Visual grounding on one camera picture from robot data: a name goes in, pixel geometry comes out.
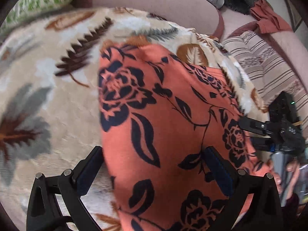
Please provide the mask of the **person's right hand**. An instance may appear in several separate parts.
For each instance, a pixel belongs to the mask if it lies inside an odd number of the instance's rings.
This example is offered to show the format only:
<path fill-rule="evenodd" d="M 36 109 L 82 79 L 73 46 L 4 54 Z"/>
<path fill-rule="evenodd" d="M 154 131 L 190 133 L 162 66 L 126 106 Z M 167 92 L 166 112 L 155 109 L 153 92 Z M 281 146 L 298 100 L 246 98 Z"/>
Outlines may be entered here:
<path fill-rule="evenodd" d="M 267 161 L 267 165 L 269 166 L 270 173 L 273 175 L 275 180 L 281 206 L 285 207 L 287 205 L 287 201 L 292 197 L 294 187 L 298 181 L 300 175 L 300 164 L 296 159 L 291 160 L 285 166 L 285 174 L 282 178 L 275 172 L 272 159 Z"/>

